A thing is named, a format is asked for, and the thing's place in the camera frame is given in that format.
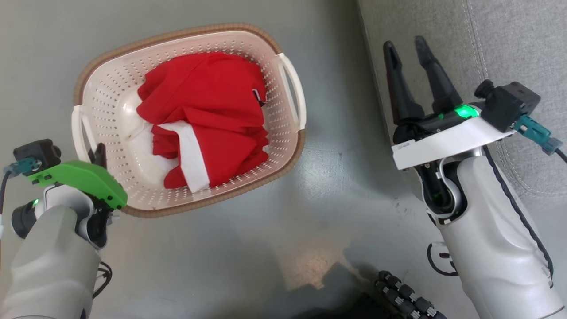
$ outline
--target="blue cable connector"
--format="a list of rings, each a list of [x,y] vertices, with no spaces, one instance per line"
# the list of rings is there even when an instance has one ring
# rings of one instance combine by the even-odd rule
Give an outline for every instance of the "blue cable connector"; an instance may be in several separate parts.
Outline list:
[[[35,171],[39,168],[40,165],[41,165],[41,162],[38,162],[31,157],[28,157],[28,158],[24,158],[21,161],[12,163],[12,164],[4,167],[2,172],[4,173],[4,175],[6,173],[10,172],[9,178],[14,178],[14,177],[16,177],[20,174],[25,174],[25,173]]]
[[[551,137],[551,131],[527,115],[522,115],[514,124],[514,130],[536,142],[547,155],[555,153],[555,150],[563,145],[563,142]]]

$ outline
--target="laundry basket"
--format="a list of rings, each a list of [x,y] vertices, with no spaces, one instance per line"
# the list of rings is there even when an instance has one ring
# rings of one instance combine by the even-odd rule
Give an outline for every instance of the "laundry basket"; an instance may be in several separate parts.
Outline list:
[[[176,56],[205,52],[235,54],[260,66],[268,91],[268,102],[262,109],[269,159],[223,185],[192,194],[187,186],[163,187],[164,172],[156,169],[159,165],[155,161],[165,159],[147,155],[151,153],[149,133],[132,138],[132,132],[143,127],[136,107],[141,103],[137,89],[145,74]],[[74,103],[73,141],[79,159],[89,161],[88,150],[103,143],[107,169],[128,193],[128,206],[122,211],[139,217],[189,211],[269,183],[295,165],[305,142],[306,105],[299,77],[278,44],[247,24],[171,32],[108,52],[83,71]]]

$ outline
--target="basket handle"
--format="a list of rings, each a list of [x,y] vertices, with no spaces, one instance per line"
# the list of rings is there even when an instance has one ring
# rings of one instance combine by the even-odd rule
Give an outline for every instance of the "basket handle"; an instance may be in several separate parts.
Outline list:
[[[283,84],[286,87],[287,97],[289,99],[291,105],[291,112],[295,116],[296,123],[299,126],[299,129],[305,129],[305,123],[307,121],[307,109],[305,103],[305,94],[303,93],[303,86],[301,86],[301,81],[299,80],[299,75],[297,75],[297,71],[293,67],[293,64],[289,60],[288,57],[282,52],[277,55],[282,62],[283,68],[285,69],[287,76],[293,86],[293,90],[295,92],[295,99],[297,101],[297,110],[295,110],[295,103],[293,102],[293,96],[291,96],[291,92],[287,86],[286,79],[283,79]]]
[[[73,107],[73,114],[71,115],[71,132],[73,133],[73,144],[75,145],[75,151],[77,152],[77,157],[83,162],[91,162],[88,156],[87,146],[84,143],[83,137],[83,127],[85,133],[87,133],[88,143],[91,149],[96,149],[95,136],[92,133],[91,125],[88,122],[88,117],[81,111],[80,105],[75,105]]]

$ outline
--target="gray floor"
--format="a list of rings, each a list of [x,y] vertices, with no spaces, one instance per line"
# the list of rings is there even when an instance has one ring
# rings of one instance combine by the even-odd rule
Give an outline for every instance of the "gray floor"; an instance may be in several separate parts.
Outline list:
[[[427,263],[441,236],[390,159],[354,1],[2,1],[1,162],[41,138],[75,157],[73,88],[97,55],[222,22],[266,30],[297,68],[308,105],[301,160],[227,202],[156,220],[121,216],[101,251],[115,275],[91,318],[288,318],[339,306],[370,268],[394,272],[448,317],[476,318],[460,280]],[[39,193],[11,180],[5,218]],[[2,295],[17,247],[5,233]]]

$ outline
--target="white stripe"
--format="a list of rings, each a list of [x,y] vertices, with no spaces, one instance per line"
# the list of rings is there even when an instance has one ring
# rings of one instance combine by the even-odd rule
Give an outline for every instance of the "white stripe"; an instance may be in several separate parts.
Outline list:
[[[192,193],[209,188],[209,174],[193,127],[185,121],[159,125],[179,135],[181,170]]]

